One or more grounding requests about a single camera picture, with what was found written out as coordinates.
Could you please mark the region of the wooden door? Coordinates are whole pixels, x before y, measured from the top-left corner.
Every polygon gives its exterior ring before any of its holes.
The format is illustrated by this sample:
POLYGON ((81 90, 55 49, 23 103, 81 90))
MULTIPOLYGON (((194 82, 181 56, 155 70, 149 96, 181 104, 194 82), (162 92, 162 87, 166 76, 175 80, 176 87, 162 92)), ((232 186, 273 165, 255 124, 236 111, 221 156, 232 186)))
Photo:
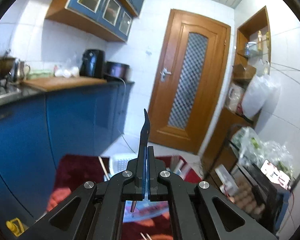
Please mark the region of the wooden door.
POLYGON ((151 142, 199 152, 221 92, 230 32, 209 17, 170 11, 148 110, 151 142))

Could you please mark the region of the white plastic bag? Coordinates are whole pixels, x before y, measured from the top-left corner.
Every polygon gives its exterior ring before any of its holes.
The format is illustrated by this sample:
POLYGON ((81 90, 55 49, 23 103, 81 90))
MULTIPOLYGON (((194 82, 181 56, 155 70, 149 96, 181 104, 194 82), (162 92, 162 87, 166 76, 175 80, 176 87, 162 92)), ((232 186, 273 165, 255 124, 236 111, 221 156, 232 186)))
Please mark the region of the white plastic bag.
POLYGON ((243 115, 253 120, 263 107, 272 112, 279 101, 280 90, 281 84, 270 75, 254 75, 241 102, 243 115))

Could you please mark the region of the light blue utensil box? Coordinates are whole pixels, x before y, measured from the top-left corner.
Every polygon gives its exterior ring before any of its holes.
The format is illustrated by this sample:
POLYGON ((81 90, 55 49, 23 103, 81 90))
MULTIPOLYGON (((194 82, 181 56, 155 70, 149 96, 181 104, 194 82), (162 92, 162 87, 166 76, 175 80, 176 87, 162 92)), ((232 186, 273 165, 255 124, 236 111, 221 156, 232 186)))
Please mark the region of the light blue utensil box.
MULTIPOLYGON (((135 153, 115 154, 109 159, 109 177, 111 178, 119 172, 126 170, 128 162, 136 158, 135 153)), ((185 178, 185 172, 182 171, 186 166, 186 161, 179 155, 167 156, 166 170, 174 171, 178 168, 176 174, 185 178)), ((125 211, 123 216, 124 223, 139 222, 146 219, 151 219, 168 212, 168 202, 151 202, 148 199, 149 179, 146 180, 145 198, 141 202, 137 202, 134 212, 130 211, 132 201, 126 201, 125 211)))

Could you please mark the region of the wooden chopstick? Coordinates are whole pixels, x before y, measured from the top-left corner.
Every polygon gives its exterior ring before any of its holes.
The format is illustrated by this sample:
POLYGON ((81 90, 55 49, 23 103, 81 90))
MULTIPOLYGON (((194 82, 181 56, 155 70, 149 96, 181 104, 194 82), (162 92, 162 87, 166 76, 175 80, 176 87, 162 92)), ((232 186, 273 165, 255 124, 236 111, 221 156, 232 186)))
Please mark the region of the wooden chopstick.
POLYGON ((102 170, 103 170, 103 172, 104 172, 104 175, 106 176, 106 179, 107 179, 107 181, 108 181, 108 180, 109 180, 109 176, 108 176, 107 169, 106 169, 106 167, 105 167, 105 165, 104 165, 104 162, 103 162, 103 160, 102 160, 102 158, 101 158, 100 156, 98 156, 98 160, 99 160, 99 162, 100 162, 100 165, 101 165, 101 167, 102 167, 102 170))

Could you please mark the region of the black handled knife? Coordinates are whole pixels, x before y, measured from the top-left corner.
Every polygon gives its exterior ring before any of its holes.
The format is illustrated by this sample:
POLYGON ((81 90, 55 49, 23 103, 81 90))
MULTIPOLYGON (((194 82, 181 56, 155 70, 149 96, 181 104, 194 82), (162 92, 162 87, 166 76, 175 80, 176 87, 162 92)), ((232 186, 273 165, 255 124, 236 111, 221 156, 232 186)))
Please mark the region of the black handled knife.
POLYGON ((140 132, 140 142, 138 150, 138 158, 136 161, 136 168, 134 173, 135 193, 136 198, 132 201, 130 212, 133 213, 136 208, 137 201, 142 201, 145 198, 146 193, 146 181, 147 181, 147 147, 148 137, 151 130, 151 124, 147 111, 143 110, 145 121, 140 132))

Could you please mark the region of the wooden wall shelf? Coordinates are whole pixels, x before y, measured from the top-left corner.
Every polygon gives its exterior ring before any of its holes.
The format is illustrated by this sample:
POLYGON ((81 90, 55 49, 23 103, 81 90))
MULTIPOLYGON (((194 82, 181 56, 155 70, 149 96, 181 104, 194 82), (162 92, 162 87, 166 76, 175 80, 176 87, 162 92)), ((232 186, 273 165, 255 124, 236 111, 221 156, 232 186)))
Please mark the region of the wooden wall shelf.
MULTIPOLYGON (((267 8, 263 7, 241 26, 237 28, 236 34, 236 53, 234 65, 231 68, 231 76, 228 86, 226 87, 226 95, 231 94, 233 85, 246 90, 253 76, 256 74, 256 68, 249 65, 249 59, 256 59, 256 56, 245 56, 245 45, 249 42, 251 35, 261 32, 262 29, 269 29, 269 18, 267 8)), ((209 178, 215 174, 214 169, 222 164, 230 171, 236 165, 237 157, 229 146, 229 140, 242 126, 254 128, 258 121, 260 112, 253 117, 248 118, 243 114, 241 102, 242 97, 234 110, 228 108, 227 97, 214 132, 205 149, 203 155, 203 168, 205 170, 204 178, 209 178)))

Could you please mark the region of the blue wall cabinet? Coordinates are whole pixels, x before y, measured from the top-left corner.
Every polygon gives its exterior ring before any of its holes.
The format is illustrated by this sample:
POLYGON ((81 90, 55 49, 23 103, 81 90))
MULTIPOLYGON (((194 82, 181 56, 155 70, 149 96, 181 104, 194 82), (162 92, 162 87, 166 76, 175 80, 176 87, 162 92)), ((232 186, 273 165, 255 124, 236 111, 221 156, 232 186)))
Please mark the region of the blue wall cabinet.
POLYGON ((93 34, 108 42, 126 42, 144 0, 52 0, 46 19, 93 34))

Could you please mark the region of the black wok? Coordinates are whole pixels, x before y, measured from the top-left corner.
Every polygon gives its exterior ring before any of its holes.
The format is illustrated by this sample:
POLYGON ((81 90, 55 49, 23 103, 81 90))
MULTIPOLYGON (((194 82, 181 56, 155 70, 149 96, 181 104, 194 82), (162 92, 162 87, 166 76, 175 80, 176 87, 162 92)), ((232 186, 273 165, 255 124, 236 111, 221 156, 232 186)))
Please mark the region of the black wok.
POLYGON ((0 80, 4 79, 15 64, 16 58, 11 56, 0 56, 0 80))

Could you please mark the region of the steel kettle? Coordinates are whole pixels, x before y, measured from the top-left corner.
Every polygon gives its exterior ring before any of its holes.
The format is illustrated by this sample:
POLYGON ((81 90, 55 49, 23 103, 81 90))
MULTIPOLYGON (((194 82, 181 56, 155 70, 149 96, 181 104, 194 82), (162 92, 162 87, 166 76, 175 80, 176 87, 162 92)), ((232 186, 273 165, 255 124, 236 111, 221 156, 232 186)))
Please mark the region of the steel kettle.
POLYGON ((13 67, 10 71, 11 81, 16 83, 25 80, 30 71, 31 67, 25 61, 15 59, 13 67))

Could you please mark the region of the egg tray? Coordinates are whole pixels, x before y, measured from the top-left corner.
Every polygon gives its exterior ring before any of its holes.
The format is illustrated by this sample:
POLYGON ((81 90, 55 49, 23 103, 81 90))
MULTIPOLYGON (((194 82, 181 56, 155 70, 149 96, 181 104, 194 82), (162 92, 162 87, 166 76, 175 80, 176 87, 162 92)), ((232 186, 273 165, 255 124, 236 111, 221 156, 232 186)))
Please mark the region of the egg tray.
POLYGON ((245 213, 251 215, 251 217, 260 217, 265 210, 263 203, 257 203, 252 192, 252 186, 243 180, 238 181, 238 191, 228 198, 245 213))

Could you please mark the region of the dark rice cooker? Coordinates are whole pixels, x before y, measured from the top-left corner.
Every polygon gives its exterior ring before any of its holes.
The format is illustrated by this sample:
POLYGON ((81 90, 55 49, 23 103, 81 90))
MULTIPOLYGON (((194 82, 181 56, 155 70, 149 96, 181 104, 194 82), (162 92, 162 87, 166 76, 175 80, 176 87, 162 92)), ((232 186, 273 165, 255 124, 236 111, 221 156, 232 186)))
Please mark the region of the dark rice cooker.
POLYGON ((104 78, 108 81, 115 79, 123 79, 125 81, 129 69, 130 66, 127 64, 107 61, 104 78))

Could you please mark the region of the blue kitchen cabinet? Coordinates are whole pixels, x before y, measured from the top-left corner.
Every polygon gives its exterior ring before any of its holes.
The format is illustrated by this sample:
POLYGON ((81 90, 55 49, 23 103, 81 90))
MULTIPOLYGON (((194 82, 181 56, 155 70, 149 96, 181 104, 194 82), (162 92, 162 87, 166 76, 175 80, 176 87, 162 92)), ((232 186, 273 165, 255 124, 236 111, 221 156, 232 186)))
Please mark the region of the blue kitchen cabinet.
POLYGON ((67 154, 101 155, 123 132, 132 82, 0 97, 0 222, 45 210, 67 154))

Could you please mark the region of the black air fryer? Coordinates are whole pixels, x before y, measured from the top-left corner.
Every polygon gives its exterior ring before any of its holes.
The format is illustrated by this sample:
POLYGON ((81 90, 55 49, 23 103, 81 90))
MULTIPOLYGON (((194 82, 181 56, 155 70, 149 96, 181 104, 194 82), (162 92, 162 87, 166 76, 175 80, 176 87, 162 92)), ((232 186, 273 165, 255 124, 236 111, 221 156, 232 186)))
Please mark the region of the black air fryer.
POLYGON ((99 49, 87 49, 82 55, 80 76, 102 79, 104 76, 105 52, 99 49))

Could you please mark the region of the red floral plush cloth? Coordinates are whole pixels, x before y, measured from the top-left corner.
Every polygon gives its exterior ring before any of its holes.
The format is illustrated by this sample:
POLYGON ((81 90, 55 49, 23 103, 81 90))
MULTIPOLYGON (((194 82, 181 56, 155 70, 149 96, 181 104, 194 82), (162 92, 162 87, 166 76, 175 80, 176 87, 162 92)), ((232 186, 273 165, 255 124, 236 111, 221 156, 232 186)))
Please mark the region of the red floral plush cloth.
MULTIPOLYGON (((104 171, 98 157, 65 155, 57 167, 47 212, 86 181, 104 181, 104 171)), ((121 239, 173 239, 169 212, 138 222, 123 223, 121 239)))

